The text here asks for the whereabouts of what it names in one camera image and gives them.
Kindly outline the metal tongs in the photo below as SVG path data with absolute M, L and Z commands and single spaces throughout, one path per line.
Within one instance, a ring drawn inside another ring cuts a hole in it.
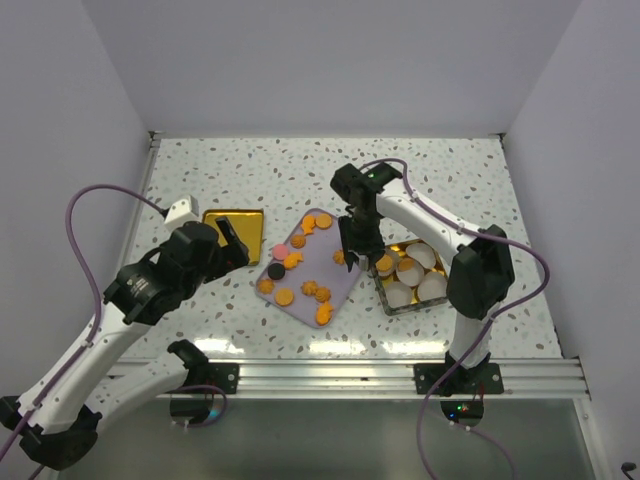
M 357 255 L 356 264 L 362 272 L 368 272 L 370 270 L 370 261 L 367 256 Z

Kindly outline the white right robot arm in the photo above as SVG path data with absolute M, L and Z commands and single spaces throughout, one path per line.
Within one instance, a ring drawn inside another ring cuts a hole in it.
M 445 379 L 454 391 L 470 391 L 481 380 L 479 365 L 489 358 L 490 316 L 515 281 L 505 232 L 496 225 L 483 229 L 465 223 L 410 187 L 388 161 L 366 171 L 346 164 L 335 171 L 330 186 L 347 204 L 339 230 L 349 269 L 371 268 L 382 259 L 383 218 L 426 242 L 450 267 L 446 298 L 456 320 Z

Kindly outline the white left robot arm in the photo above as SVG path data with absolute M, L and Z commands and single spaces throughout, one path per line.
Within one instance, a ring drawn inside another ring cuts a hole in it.
M 100 298 L 101 310 L 33 387 L 1 400 L 1 423 L 34 462 L 62 471 L 83 458 L 117 418 L 170 391 L 222 390 L 206 355 L 172 342 L 153 362 L 109 385 L 121 355 L 197 289 L 247 266 L 248 249 L 226 217 L 189 221 L 138 262 L 122 267 Z

